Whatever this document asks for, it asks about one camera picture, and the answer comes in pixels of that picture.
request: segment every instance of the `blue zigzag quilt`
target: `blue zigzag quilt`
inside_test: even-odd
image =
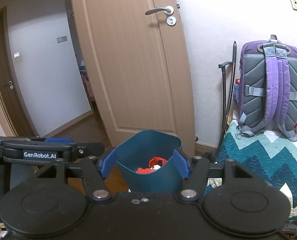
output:
[[[291,202],[289,220],[297,220],[297,142],[290,142],[280,132],[265,131],[252,138],[237,139],[237,121],[233,120],[223,140],[218,163],[237,160],[248,169],[279,188]],[[209,181],[206,193],[221,181]]]

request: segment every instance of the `door handle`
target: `door handle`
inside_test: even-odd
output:
[[[12,85],[13,84],[13,82],[12,81],[9,81],[9,82],[7,82],[6,84],[4,84],[3,86],[6,86],[6,85]]]
[[[172,13],[174,13],[174,8],[170,5],[168,5],[166,7],[153,8],[151,10],[146,11],[145,15],[150,15],[150,14],[161,12],[161,11],[164,11],[164,13],[167,15],[171,15]]]

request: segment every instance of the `baseboard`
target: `baseboard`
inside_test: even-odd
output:
[[[195,151],[199,153],[204,153],[204,152],[214,152],[216,151],[217,148],[214,146],[210,145],[205,145],[201,143],[195,143]]]
[[[77,122],[83,120],[84,118],[86,118],[86,117],[88,117],[88,116],[90,116],[92,114],[93,114],[93,110],[91,109],[91,110],[87,111],[86,113],[81,114],[78,117],[72,119],[71,121],[69,121],[69,122],[63,124],[62,126],[56,128],[55,130],[47,133],[43,137],[48,137],[48,138],[53,137],[54,135],[57,135],[58,133],[64,131],[65,129],[69,128],[70,126],[76,124]]]

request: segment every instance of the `circular pad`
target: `circular pad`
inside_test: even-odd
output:
[[[233,235],[274,232],[290,215],[290,202],[283,193],[252,179],[234,179],[211,190],[202,208],[219,228]]]
[[[73,187],[45,179],[23,183],[1,200],[0,216],[8,230],[50,236],[69,228],[86,209],[85,197]]]

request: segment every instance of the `logo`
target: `logo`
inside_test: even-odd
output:
[[[56,153],[23,153],[24,159],[56,159]]]

